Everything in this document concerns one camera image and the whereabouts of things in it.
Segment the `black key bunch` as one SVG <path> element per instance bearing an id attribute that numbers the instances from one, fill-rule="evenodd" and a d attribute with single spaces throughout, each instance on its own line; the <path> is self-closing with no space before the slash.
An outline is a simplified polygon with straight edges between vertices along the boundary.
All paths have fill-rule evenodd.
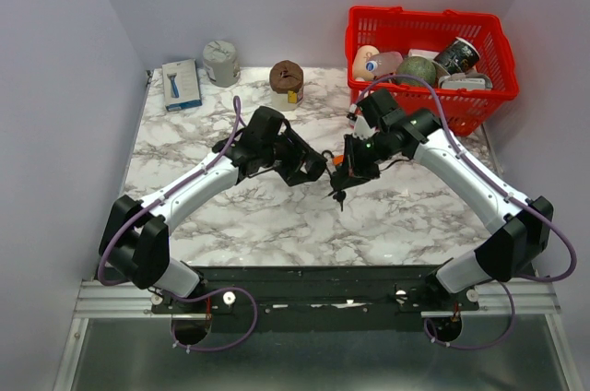
<path id="1" fill-rule="evenodd" d="M 344 201 L 347 197 L 347 193 L 344 190 L 332 190 L 325 196 L 325 198 L 328 197 L 332 198 L 337 202 L 341 212 L 344 211 Z"/>

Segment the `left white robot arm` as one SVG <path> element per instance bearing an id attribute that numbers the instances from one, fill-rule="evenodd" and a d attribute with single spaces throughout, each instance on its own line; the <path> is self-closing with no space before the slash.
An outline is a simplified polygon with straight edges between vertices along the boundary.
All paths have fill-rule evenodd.
<path id="1" fill-rule="evenodd" d="M 276 172 L 288 186 L 315 182 L 326 170 L 325 157 L 269 107 L 254 111 L 249 123 L 236 123 L 184 176 L 156 192 L 134 200 L 119 197 L 112 205 L 101 238 L 97 278 L 112 285 L 106 268 L 123 281 L 144 290 L 155 288 L 172 296 L 179 308 L 192 313 L 205 299 L 201 276 L 170 253 L 173 231 L 216 195 L 260 173 Z"/>

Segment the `orange black padlock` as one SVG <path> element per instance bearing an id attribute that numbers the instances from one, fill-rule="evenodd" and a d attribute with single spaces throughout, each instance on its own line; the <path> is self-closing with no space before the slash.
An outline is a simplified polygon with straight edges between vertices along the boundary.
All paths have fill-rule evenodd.
<path id="1" fill-rule="evenodd" d="M 324 150 L 322 152 L 322 156 L 325 157 L 326 159 L 330 159 L 332 165 L 335 166 L 335 167 L 341 165 L 343 163 L 343 161 L 344 161 L 344 156 L 343 155 L 335 155 L 330 150 Z"/>

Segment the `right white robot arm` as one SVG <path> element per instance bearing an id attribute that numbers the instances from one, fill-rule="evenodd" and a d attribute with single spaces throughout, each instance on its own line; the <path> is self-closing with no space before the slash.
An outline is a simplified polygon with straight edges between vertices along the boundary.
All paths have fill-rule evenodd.
<path id="1" fill-rule="evenodd" d="M 342 161 L 330 176 L 335 199 L 346 189 L 366 184 L 381 175 L 380 163 L 401 154 L 436 174 L 476 213 L 490 233 L 487 241 L 439 267 L 424 287 L 426 303 L 437 310 L 447 308 L 459 291 L 487 280 L 508 281 L 548 245 L 547 220 L 554 208 L 543 196 L 531 200 L 475 161 L 452 136 L 445 134 L 440 119 L 421 108 L 407 114 L 386 89 L 378 89 L 360 101 L 360 121 L 372 135 L 345 137 Z"/>

